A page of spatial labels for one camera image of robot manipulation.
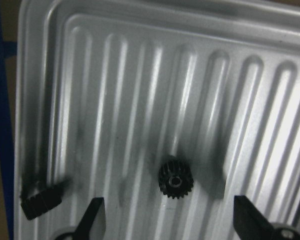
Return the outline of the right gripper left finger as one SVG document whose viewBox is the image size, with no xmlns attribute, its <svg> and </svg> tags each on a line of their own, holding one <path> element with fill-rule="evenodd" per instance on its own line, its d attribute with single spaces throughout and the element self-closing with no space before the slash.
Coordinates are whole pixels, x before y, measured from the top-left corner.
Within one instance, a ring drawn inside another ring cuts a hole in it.
<svg viewBox="0 0 300 240">
<path fill-rule="evenodd" d="M 105 201 L 95 197 L 89 203 L 81 221 L 72 234 L 73 240 L 102 240 L 106 232 Z"/>
</svg>

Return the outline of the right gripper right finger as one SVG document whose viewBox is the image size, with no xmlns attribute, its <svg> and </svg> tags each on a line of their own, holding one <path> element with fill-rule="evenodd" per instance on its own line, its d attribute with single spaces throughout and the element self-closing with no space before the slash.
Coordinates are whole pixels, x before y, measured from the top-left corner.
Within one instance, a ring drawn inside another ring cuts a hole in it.
<svg viewBox="0 0 300 240">
<path fill-rule="evenodd" d="M 233 226 L 242 240 L 280 239 L 278 231 L 244 195 L 234 196 Z"/>
</svg>

